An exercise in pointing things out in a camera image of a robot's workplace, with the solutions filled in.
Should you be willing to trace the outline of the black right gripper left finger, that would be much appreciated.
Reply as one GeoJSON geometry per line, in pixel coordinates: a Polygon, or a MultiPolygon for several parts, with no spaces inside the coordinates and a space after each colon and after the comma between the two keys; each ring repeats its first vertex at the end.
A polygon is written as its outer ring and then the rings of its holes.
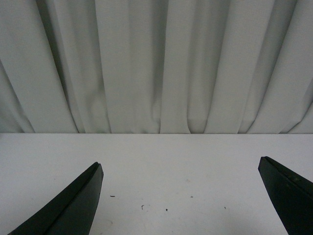
{"type": "Polygon", "coordinates": [[[93,163],[11,235],[88,235],[100,199],[103,169],[93,163]]]}

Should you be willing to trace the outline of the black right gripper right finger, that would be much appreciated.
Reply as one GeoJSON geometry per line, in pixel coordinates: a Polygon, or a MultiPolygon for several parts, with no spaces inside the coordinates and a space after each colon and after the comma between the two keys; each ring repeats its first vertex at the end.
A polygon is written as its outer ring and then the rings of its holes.
{"type": "Polygon", "coordinates": [[[260,158],[258,170],[287,233],[311,235],[313,183],[268,156],[260,158]]]}

